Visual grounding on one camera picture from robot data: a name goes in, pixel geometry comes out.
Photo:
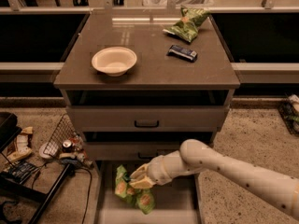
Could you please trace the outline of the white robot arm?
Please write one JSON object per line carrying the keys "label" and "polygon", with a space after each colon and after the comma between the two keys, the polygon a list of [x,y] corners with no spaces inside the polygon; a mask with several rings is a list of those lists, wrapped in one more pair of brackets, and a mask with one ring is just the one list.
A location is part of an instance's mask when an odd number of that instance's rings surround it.
{"label": "white robot arm", "polygon": [[188,139],[178,150],[138,167],[130,175],[130,185],[135,189],[150,189],[205,169],[223,175],[286,215],[299,219],[298,178],[224,156],[195,139]]}

